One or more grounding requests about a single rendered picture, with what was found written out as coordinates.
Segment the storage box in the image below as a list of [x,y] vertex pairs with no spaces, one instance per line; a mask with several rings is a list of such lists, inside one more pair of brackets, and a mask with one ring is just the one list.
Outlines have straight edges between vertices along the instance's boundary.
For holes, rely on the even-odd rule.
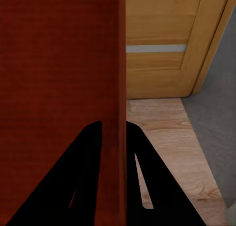
[[97,121],[94,226],[127,226],[126,0],[0,0],[0,226]]

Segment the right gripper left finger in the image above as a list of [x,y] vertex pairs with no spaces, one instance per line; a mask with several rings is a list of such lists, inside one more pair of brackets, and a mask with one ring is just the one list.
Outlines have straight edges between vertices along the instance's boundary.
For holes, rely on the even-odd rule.
[[94,226],[101,121],[84,127],[6,226]]

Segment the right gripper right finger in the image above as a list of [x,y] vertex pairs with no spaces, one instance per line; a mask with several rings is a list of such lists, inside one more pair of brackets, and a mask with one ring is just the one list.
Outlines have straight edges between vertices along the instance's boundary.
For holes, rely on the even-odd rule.
[[[137,173],[139,161],[154,209],[146,209]],[[127,226],[206,226],[142,129],[126,121]]]

